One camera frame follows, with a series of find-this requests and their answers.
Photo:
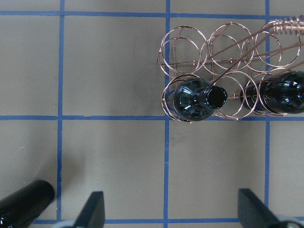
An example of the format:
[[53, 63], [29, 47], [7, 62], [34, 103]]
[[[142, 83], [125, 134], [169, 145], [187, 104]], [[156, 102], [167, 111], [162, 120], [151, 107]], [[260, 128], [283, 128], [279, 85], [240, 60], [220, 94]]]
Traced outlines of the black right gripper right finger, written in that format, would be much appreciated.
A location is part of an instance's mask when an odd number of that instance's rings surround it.
[[251, 189], [238, 190], [238, 220], [243, 228], [279, 228], [280, 221]]

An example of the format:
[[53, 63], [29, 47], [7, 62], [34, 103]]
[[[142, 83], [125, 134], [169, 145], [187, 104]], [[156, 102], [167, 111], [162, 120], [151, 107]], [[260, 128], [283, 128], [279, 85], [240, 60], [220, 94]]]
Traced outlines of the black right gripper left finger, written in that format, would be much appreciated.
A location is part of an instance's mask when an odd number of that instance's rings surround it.
[[103, 228], [105, 225], [104, 193], [94, 191], [90, 194], [80, 214], [78, 215], [75, 228]]

